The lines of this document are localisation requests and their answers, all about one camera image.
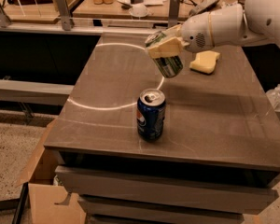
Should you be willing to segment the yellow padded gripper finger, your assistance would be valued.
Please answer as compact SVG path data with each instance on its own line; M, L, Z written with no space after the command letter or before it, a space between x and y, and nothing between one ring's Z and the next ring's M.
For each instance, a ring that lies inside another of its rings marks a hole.
M165 38L155 45L148 47L147 54L152 59L174 57L179 55L188 44L181 37Z
M181 24L175 25L175 26L173 26L173 27L170 27L170 28L166 29L166 30L164 31L164 33L165 33L167 36L176 36L176 37L180 37L180 36L181 36L181 27L182 27Z

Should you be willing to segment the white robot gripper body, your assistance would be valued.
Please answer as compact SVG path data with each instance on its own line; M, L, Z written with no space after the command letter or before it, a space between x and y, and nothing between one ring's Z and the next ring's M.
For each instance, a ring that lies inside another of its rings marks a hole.
M193 53L239 45L244 34L244 10L235 5L192 16L182 24L180 34L185 50Z

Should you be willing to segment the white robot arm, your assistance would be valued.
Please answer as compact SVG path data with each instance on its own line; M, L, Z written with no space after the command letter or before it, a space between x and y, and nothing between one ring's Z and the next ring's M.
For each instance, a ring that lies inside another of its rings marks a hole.
M280 0L245 0L188 18L163 32L161 41L149 46L152 58L192 53L222 45L258 46L273 43L280 48Z

